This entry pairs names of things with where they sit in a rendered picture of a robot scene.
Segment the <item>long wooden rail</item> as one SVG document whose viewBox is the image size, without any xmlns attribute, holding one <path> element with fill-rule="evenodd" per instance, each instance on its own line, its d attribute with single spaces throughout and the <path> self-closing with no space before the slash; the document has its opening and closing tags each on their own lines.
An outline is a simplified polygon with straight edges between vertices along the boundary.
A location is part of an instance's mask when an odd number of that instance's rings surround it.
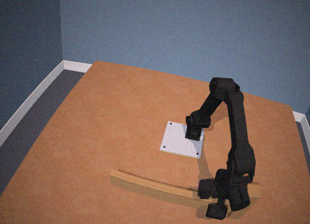
<svg viewBox="0 0 310 224">
<path fill-rule="evenodd" d="M 198 192 L 156 183 L 112 169 L 109 174 L 111 184 L 132 191 L 180 205 L 208 209 L 209 204 L 217 204 L 218 198 L 200 199 Z"/>
</svg>

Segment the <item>wooden post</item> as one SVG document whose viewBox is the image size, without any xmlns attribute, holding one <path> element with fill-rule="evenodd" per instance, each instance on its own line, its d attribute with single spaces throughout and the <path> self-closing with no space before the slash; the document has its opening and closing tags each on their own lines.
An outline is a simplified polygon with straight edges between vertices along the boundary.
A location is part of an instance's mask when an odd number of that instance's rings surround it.
<svg viewBox="0 0 310 224">
<path fill-rule="evenodd" d="M 227 218 L 240 219 L 260 198 L 261 198 L 261 185 L 247 184 L 246 189 L 248 192 L 250 205 L 238 211 L 230 211 Z"/>
</svg>

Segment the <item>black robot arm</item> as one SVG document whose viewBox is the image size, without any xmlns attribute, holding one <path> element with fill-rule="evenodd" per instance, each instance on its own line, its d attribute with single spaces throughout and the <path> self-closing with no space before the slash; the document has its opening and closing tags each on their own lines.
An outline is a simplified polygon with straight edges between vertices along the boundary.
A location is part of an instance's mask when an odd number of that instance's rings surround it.
<svg viewBox="0 0 310 224">
<path fill-rule="evenodd" d="M 227 196 L 231 211 L 238 211 L 250 205 L 246 185 L 253 182 L 256 160 L 254 151 L 248 141 L 244 95 L 232 78 L 213 77 L 209 85 L 210 94 L 200 110 L 186 116 L 187 131 L 185 138 L 199 141 L 202 128 L 211 125 L 210 116 L 224 102 L 228 107 L 231 133 L 231 149 L 228 153 L 227 171 L 221 179 L 221 186 L 228 190 Z M 248 174 L 248 176 L 243 176 Z M 199 182 L 197 195 L 200 199 L 216 199 L 218 183 L 213 179 Z"/>
</svg>

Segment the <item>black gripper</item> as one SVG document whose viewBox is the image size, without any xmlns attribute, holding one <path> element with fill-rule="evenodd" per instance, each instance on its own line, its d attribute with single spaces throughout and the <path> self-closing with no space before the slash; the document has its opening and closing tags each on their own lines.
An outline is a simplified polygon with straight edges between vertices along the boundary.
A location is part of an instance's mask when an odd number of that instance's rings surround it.
<svg viewBox="0 0 310 224">
<path fill-rule="evenodd" d="M 209 204 L 208 209 L 206 211 L 206 217 L 208 218 L 213 218 L 213 219 L 218 219 L 218 220 L 223 220 L 226 217 L 227 213 L 227 207 L 224 205 L 225 204 L 225 199 L 228 199 L 227 196 L 227 191 L 221 186 L 221 179 L 226 173 L 226 169 L 218 169 L 215 175 L 215 179 L 217 180 L 220 178 L 219 183 L 218 183 L 218 195 L 216 198 L 218 198 L 217 204 Z"/>
</svg>

